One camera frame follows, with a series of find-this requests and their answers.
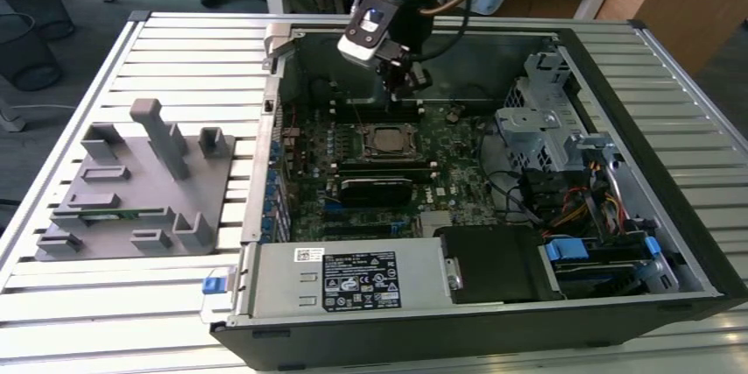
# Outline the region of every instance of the aluminum table surface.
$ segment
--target aluminum table surface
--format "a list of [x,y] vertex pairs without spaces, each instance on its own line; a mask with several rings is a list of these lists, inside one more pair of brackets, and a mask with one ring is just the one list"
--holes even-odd
[[[266,28],[346,17],[154,13],[128,22],[0,239],[0,372],[254,372],[208,334],[202,280],[235,265],[248,196]],[[442,23],[458,21],[446,18]],[[747,143],[647,31],[623,23],[476,18],[475,26],[568,26],[578,31],[743,279],[748,279]],[[238,137],[211,256],[34,261],[51,206],[66,194],[84,150],[83,128],[114,122],[123,135],[138,97],[164,104],[186,135],[207,123]],[[599,112],[583,98],[596,124]],[[748,305],[674,324],[622,346],[394,363],[311,372],[748,372]]]

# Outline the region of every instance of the warning label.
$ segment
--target warning label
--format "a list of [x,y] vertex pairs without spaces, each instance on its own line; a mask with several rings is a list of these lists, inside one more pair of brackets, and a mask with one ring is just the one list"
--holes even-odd
[[328,312],[400,308],[395,252],[326,254],[323,295]]

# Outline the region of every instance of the black mesh trash can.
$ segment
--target black mesh trash can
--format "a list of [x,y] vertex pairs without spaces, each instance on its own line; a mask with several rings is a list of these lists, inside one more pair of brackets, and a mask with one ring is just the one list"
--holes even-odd
[[62,0],[6,0],[14,11],[31,15],[44,39],[62,39],[75,32],[75,25]]
[[34,18],[0,14],[0,75],[23,91],[51,86],[62,77],[60,65],[34,30]]

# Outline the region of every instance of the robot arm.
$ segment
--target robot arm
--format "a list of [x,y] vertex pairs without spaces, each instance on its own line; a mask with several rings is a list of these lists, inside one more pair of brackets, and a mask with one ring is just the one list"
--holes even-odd
[[[466,15],[458,34],[436,51],[423,52],[435,15],[463,1]],[[431,85],[422,63],[439,57],[456,44],[468,26],[471,5],[472,0],[452,0],[444,5],[439,0],[363,0],[338,49],[354,63],[376,66],[391,101],[399,101]]]

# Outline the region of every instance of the blue tab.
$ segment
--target blue tab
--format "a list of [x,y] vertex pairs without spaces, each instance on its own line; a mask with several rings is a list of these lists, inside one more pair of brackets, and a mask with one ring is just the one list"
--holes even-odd
[[584,242],[580,238],[558,238],[551,244],[554,245],[559,259],[576,259],[576,258],[590,258],[587,253],[587,247],[584,247]]
[[211,295],[214,293],[226,293],[226,278],[203,279],[203,293]]
[[555,262],[562,258],[562,255],[559,254],[559,249],[556,249],[554,242],[546,245],[546,253],[548,253],[548,260],[551,260],[552,262]]
[[663,249],[659,247],[658,239],[654,236],[648,236],[647,238],[644,238],[644,244],[647,245],[652,256],[656,256],[663,251]]

